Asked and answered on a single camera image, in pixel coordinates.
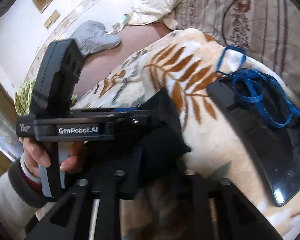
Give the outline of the left forearm sleeve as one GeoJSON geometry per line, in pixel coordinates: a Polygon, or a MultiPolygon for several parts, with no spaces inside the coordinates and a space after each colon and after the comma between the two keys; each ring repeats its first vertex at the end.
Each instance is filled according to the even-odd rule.
{"type": "Polygon", "coordinates": [[[42,186],[33,181],[24,164],[24,155],[15,161],[8,169],[8,178],[17,195],[30,207],[41,208],[48,202],[55,202],[42,193],[42,186]]]}

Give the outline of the left hand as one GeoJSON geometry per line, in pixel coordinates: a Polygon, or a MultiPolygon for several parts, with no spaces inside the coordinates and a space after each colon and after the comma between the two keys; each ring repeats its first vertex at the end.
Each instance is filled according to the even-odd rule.
{"type": "MultiPolygon", "coordinates": [[[[40,178],[39,166],[48,168],[51,165],[50,157],[46,150],[31,138],[23,140],[24,160],[26,170],[32,176],[40,178]]],[[[61,163],[60,171],[77,173],[81,170],[85,145],[83,142],[74,142],[69,151],[69,157],[61,163]]]]}

